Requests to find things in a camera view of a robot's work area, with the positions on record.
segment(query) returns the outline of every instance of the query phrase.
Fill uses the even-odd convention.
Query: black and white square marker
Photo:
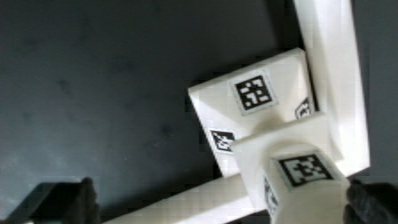
[[[265,177],[265,202],[267,202],[267,206],[269,206],[270,216],[274,216],[279,203],[278,203],[276,193],[270,188],[270,182],[269,182],[267,177]]]
[[[231,143],[235,141],[233,132],[212,130],[210,133],[212,133],[217,150],[224,152],[233,152],[231,150]]]
[[[317,154],[278,160],[292,187],[317,180],[334,180],[333,173]]]
[[[295,109],[295,117],[297,119],[308,117],[311,115],[311,105],[310,105],[310,99],[302,101],[297,109]]]
[[[263,75],[235,84],[244,111],[274,105],[276,99],[269,85]]]

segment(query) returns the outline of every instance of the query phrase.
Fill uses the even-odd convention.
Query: white plastic part
[[[256,212],[240,175],[221,178],[105,224],[221,224]]]
[[[343,224],[350,182],[318,147],[290,144],[263,160],[272,223]]]
[[[270,164],[270,153],[276,149],[297,143],[310,143],[327,156],[334,154],[336,149],[331,144],[327,116],[324,113],[317,113],[278,129],[258,133],[233,143],[242,178],[256,210],[269,209],[263,177],[265,166]]]
[[[265,89],[256,86],[262,80],[254,79],[247,82],[260,76],[265,81],[260,85],[265,85]],[[265,94],[258,95],[253,87]],[[258,131],[270,129],[313,112],[304,51],[295,49],[279,54],[194,86],[189,93],[223,175],[228,177],[240,172],[235,156],[228,151],[233,140],[251,136]],[[263,104],[258,102],[262,97],[267,102]]]
[[[349,176],[370,167],[370,145],[350,0],[295,0],[320,110],[336,162]]]

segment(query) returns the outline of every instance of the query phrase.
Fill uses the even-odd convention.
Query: white cube
[[[286,195],[290,191],[281,175],[276,174],[278,172],[272,168],[274,161],[270,158],[276,150],[292,144],[304,143],[315,146],[315,149],[322,151],[331,161],[336,161],[336,158],[342,157],[340,150],[331,141],[327,119],[326,114],[317,112],[306,119],[286,123],[272,131],[256,133],[233,143],[231,147],[235,150],[247,193],[258,210],[267,209],[265,176],[272,182],[279,200],[283,200],[281,195]],[[290,150],[286,155],[295,154],[295,151],[297,150]]]
[[[230,144],[315,111],[306,53],[290,50],[189,89],[224,176],[240,173]]]

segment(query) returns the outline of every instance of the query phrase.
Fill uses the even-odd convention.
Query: black object
[[[100,224],[100,206],[93,180],[59,183],[31,215],[38,224]]]
[[[317,154],[281,159],[278,162],[285,175],[288,176],[288,185],[292,187],[301,187],[317,180],[334,179]]]
[[[246,111],[274,101],[263,76],[256,76],[235,86]]]
[[[398,189],[391,184],[354,180],[347,198],[345,224],[398,223]]]
[[[233,132],[226,131],[214,131],[212,130],[212,136],[215,141],[215,147],[221,151],[233,152],[231,150],[231,142],[235,141],[235,135]]]

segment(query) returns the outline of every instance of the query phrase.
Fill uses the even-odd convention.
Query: dark gray surface
[[[228,224],[270,224],[270,222],[272,220],[269,212],[263,211],[244,217],[240,220],[235,220]]]
[[[0,5],[0,219],[39,183],[89,176],[107,220],[219,177],[187,88],[299,45],[286,5]]]

